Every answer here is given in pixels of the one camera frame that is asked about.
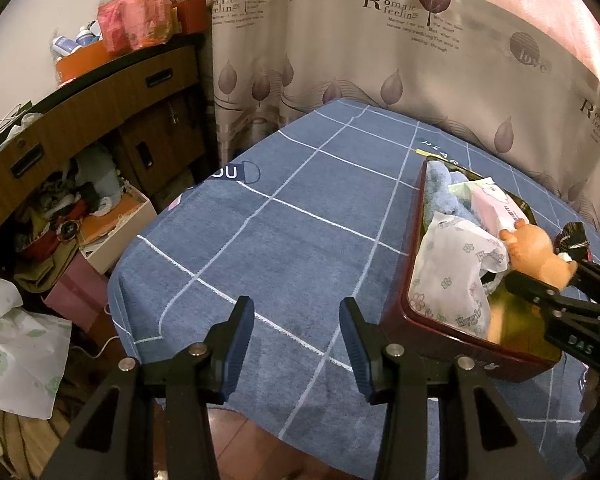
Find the person's right hand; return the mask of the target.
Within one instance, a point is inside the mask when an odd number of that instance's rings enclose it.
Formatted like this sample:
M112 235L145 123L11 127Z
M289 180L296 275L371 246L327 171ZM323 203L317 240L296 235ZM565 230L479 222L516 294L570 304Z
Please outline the person's right hand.
M591 413L596 407L599 397L600 375L595 370L592 370L592 368L589 368L585 373L580 412L582 414Z

